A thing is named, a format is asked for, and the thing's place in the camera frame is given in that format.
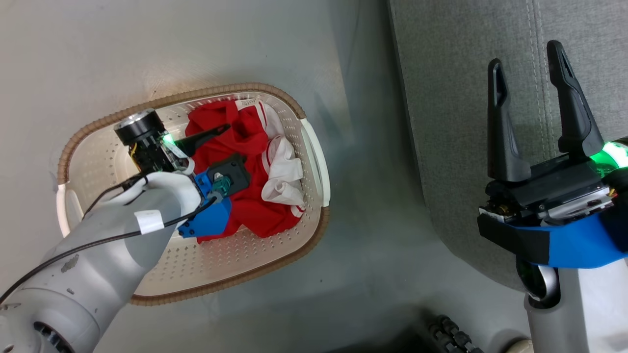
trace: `red garment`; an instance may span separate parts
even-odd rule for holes
[[[192,157],[196,164],[195,173],[202,173],[211,164],[240,153],[246,157],[244,166],[251,174],[249,188],[230,196],[232,208],[225,231],[219,236],[198,237],[199,243],[233,235],[241,225],[258,237],[269,237],[294,227],[300,219],[289,205],[262,200],[262,188],[268,181],[268,173],[262,163],[262,153],[268,147],[268,135],[264,130],[268,123],[263,105],[258,104],[259,107],[249,106],[238,111],[235,101],[225,100],[200,106],[188,115],[190,123],[185,129],[186,136],[222,124],[231,125],[222,135],[197,150]]]

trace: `white plastic basket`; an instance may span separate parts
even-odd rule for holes
[[[159,305],[211,293],[266,274],[308,253],[325,232],[329,215],[329,176],[316,134],[303,109],[282,90],[265,84],[238,84],[166,97],[99,119],[77,132],[63,150],[57,214],[66,236],[101,191],[138,172],[113,132],[117,121],[154,107],[166,129],[178,139],[183,137],[188,113],[194,108],[216,100],[254,97],[275,109],[286,137],[302,160],[303,217],[294,228],[265,239],[242,227],[233,236],[199,245],[195,238],[184,239],[175,231],[159,263],[135,292],[133,304]]]

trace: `black cable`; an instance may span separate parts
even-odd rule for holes
[[[89,211],[91,211],[94,206],[96,206],[96,204],[98,203],[98,201],[100,201],[100,199],[104,196],[107,195],[108,193],[112,192],[113,190],[117,189],[117,188],[121,188],[123,186],[125,186],[125,184],[128,184],[129,182],[133,182],[133,184],[131,184],[129,186],[129,188],[135,186],[135,184],[138,183],[138,181],[146,179],[146,175],[142,175],[142,174],[138,174],[138,175],[133,175],[131,178],[128,178],[127,180],[124,180],[123,182],[121,182],[120,184],[114,185],[112,187],[106,188],[105,191],[101,192],[100,195],[98,195],[98,197],[96,197],[96,199],[94,200],[94,202],[92,202],[91,205],[89,205],[89,207],[87,207],[87,210],[85,210],[85,212],[83,212],[83,219],[85,219],[85,216],[89,213]]]
[[[216,197],[212,197],[209,199],[209,201],[205,204],[202,205],[201,207],[197,208],[196,210],[194,210],[193,212],[190,212],[187,215],[183,215],[179,218],[175,218],[173,220],[169,220],[168,222],[165,222],[163,224],[164,228],[165,227],[169,227],[173,224],[177,224],[179,222],[181,222],[182,220],[194,217],[195,215],[203,212],[204,210],[206,210],[207,208],[209,208],[211,205],[214,204],[214,202],[216,202]],[[130,233],[126,233],[126,234],[121,234],[119,236],[113,236],[113,237],[108,237],[105,239],[101,239],[101,240],[97,240],[97,241],[92,241],[92,242],[88,242],[87,244],[81,245],[81,246],[77,246],[73,249],[70,249],[68,251],[65,251],[64,253],[61,253],[57,256],[54,256],[46,261],[44,261],[43,263],[41,263],[39,266],[33,268],[29,273],[26,273],[24,276],[22,276],[22,278],[20,278],[17,282],[15,282],[15,284],[13,284],[13,286],[11,286],[6,292],[4,292],[4,294],[2,296],[0,296],[0,305],[2,305],[4,303],[4,301],[9,298],[9,295],[11,295],[16,289],[18,289],[19,286],[23,285],[24,282],[30,280],[34,275],[36,275],[37,273],[39,273],[41,270],[45,269],[46,267],[48,267],[49,265],[69,256],[69,255],[73,255],[79,251],[83,251],[86,249],[89,249],[90,247],[94,247],[94,246],[98,246],[98,245],[103,245],[106,244],[108,242],[112,242],[112,241],[116,241],[116,240],[121,240],[121,239],[127,239],[130,237],[136,237],[136,236],[140,236],[142,235],[141,231],[135,231],[135,232],[130,232]]]

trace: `basket handle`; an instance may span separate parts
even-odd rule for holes
[[[314,152],[314,161],[318,167],[318,174],[321,181],[322,193],[323,193],[323,207],[329,206],[329,200],[331,197],[331,184],[329,182],[329,172],[327,170],[327,163],[325,162],[325,155],[323,154],[323,148],[318,142],[316,132],[308,121],[308,119],[301,119],[303,125],[303,132],[305,132],[307,140],[306,143],[310,144],[311,150]]]
[[[57,220],[59,221],[59,228],[61,229],[61,235],[65,238],[70,233],[72,229],[70,227],[70,221],[68,217],[68,209],[67,202],[71,202],[71,208],[76,211],[75,219],[81,219],[83,217],[83,209],[80,206],[80,202],[78,201],[77,194],[72,190],[68,183],[59,184],[57,188]]]
[[[70,233],[68,213],[65,210],[65,189],[65,184],[59,184],[57,188],[57,219],[59,220],[61,235],[63,235],[64,238]]]

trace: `gray fabric surface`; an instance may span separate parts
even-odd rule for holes
[[[531,163],[558,154],[560,110],[546,43],[559,40],[602,136],[628,135],[628,3],[392,0],[421,183],[443,242],[493,280],[521,289],[513,255],[481,238],[486,201],[487,66],[497,57],[511,117]]]

